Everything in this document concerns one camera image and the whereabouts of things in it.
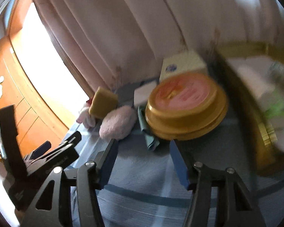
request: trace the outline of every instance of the green cloth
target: green cloth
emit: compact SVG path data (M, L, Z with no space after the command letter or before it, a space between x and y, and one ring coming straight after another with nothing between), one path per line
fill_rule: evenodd
M284 99L277 90L273 91L273 98L270 102L270 107L264 112L264 117L268 120L273 117L284 117Z
M138 106L138 118L142 134L144 134L147 150L154 151L160 144L158 138L151 133L151 129L145 119L145 106Z

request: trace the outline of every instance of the folded napkin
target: folded napkin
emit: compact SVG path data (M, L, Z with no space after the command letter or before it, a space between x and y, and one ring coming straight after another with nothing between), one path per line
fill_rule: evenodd
M147 149L154 151L160 144L158 138L151 133L151 129L145 119L145 106L138 106L138 119L142 134L144 134Z

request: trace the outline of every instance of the pink curtain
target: pink curtain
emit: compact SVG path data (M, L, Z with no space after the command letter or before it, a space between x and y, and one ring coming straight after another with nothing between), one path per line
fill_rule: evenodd
M158 76L164 57L228 41L284 48L277 0L34 0L93 90Z

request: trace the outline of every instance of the sponge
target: sponge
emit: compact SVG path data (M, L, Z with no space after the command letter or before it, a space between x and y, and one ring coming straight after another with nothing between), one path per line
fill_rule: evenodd
M99 87L89 108L89 114L102 120L109 112L117 107L117 104L118 95L108 89Z

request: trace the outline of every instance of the pink plush toy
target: pink plush toy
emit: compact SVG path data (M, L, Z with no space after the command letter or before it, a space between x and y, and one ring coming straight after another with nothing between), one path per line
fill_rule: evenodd
M89 99L86 103L84 103L84 105L83 105L83 107L82 107L82 109L79 113L79 117L76 120L76 122L79 123L79 124L83 123L83 125L86 129L96 126L95 118L92 117L88 112L89 107L91 106L91 102L92 102L92 99Z
M130 134L137 114L130 106L122 106L108 113L100 127L100 137L105 140L121 140Z

